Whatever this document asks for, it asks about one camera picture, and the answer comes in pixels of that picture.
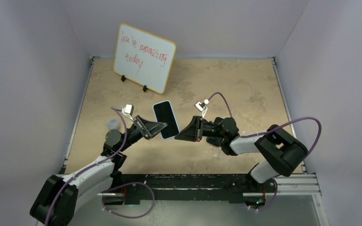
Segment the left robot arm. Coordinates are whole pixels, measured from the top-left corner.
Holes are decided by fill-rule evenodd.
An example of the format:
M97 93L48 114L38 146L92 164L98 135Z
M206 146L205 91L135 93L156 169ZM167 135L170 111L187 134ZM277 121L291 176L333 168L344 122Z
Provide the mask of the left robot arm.
M137 115L124 133L110 130L101 155L93 162L72 174L52 175L45 181L30 216L46 226L68 225L77 210L97 194L120 190L122 180L117 176L126 159L123 151L142 138L154 138L166 127L165 122L148 121Z

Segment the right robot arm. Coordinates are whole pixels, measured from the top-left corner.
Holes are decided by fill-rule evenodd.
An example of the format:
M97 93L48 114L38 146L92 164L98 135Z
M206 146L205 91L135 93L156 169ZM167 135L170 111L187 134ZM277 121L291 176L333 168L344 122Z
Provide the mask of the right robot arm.
M305 145L285 131L281 126L271 125L265 132L242 136L232 117L207 121L194 116L176 140L199 142L203 137L221 140L218 145L228 156L260 153L265 161L253 167L246 178L246 186L256 192L264 183L276 176L289 177L309 154Z

